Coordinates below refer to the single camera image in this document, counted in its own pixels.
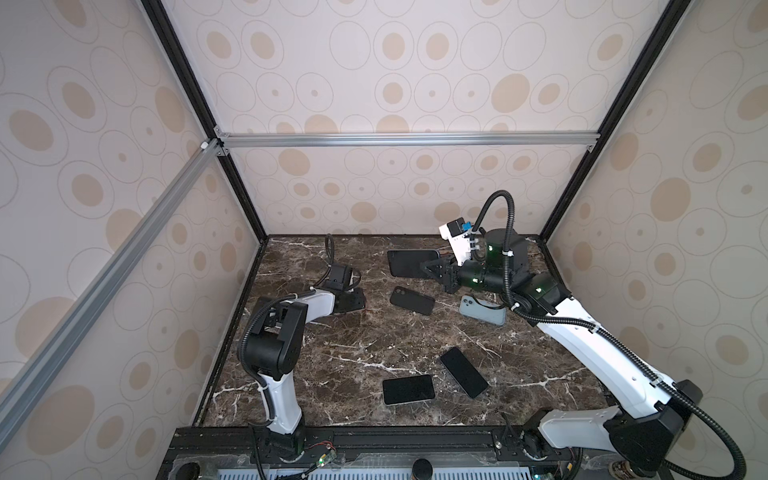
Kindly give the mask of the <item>pink phone case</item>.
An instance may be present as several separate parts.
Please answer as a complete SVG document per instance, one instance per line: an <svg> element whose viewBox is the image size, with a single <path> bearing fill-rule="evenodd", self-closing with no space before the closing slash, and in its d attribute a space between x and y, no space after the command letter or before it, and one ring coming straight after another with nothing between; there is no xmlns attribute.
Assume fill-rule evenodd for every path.
<svg viewBox="0 0 768 480"><path fill-rule="evenodd" d="M364 310L366 308L366 297L361 287L356 287L349 291L337 292L335 294L334 310L335 314L346 314L350 312Z"/></svg>

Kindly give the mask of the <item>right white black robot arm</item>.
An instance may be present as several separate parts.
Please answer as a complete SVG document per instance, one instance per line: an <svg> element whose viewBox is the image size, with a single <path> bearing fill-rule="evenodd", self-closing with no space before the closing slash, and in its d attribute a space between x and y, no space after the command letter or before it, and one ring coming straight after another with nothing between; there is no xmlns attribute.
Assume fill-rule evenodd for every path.
<svg viewBox="0 0 768 480"><path fill-rule="evenodd" d="M565 347L613 398L604 409L563 411L542 408L520 427L518 442L533 461L556 449L581 448L620 455L609 471L615 479L651 478L664 472L688 479L699 473L668 459L697 418L723 443L732 458L729 479L747 475L736 441L699 403L701 389L675 381L651 366L595 320L551 274L529 270L528 242L514 229L515 202L506 190L492 193L475 222L456 218L440 226L451 254L421 264L421 270L448 293L462 287L495 293L500 309L526 320Z"/></svg>

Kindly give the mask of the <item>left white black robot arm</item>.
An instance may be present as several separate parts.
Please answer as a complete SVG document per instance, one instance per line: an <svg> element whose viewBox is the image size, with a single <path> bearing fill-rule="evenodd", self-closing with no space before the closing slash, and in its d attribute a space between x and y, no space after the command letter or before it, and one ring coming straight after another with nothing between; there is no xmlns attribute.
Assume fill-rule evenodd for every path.
<svg viewBox="0 0 768 480"><path fill-rule="evenodd" d="M265 442L296 456L303 454L306 440L294 382L306 325L366 307L359 271L335 260L332 235L325 236L324 247L326 271L321 278L303 292L260 298L237 349L243 370L262 395L266 419L258 426L266 430Z"/></svg>

